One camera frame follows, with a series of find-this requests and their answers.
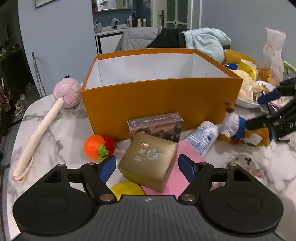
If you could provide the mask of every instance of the metal screw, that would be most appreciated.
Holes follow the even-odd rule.
[[[192,194],[183,194],[183,195],[181,196],[181,199],[182,199],[183,201],[185,201],[185,202],[192,202],[192,201],[195,200],[195,196],[192,195]]]
[[[102,194],[100,196],[100,199],[102,201],[106,201],[106,202],[109,202],[109,201],[112,201],[114,199],[114,195],[110,194],[110,193],[105,193],[105,194]]]

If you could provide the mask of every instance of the cream rope handle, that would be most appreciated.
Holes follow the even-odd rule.
[[[32,166],[33,163],[33,153],[38,145],[41,137],[43,136],[44,132],[51,124],[53,119],[57,116],[58,112],[64,105],[65,101],[62,98],[58,98],[55,102],[53,107],[41,121],[33,135],[31,136],[29,143],[27,144],[26,148],[24,149],[17,166],[12,174],[12,179],[18,183],[23,183],[26,179],[26,174]]]

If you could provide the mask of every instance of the pink fabric ball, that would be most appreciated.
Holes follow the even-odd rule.
[[[62,98],[65,103],[64,108],[71,108],[77,105],[81,100],[81,86],[79,82],[72,78],[65,78],[58,82],[54,88],[54,98]]]

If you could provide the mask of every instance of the white bowl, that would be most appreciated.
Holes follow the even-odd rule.
[[[270,83],[267,83],[265,81],[261,81],[258,80],[257,83],[259,85],[265,85],[270,91],[273,91],[275,89],[275,87],[273,85],[271,85]],[[261,96],[261,93],[255,94],[256,98]],[[257,103],[257,101],[254,101],[254,103],[248,102],[248,101],[244,101],[240,98],[237,98],[237,100],[235,101],[235,104],[244,108],[248,108],[248,109],[255,109],[255,108],[259,108],[260,105]]]

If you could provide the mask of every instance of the mug handle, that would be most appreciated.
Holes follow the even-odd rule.
[[[253,69],[250,69],[249,73],[250,77],[252,78],[252,80],[256,81],[256,71]]]

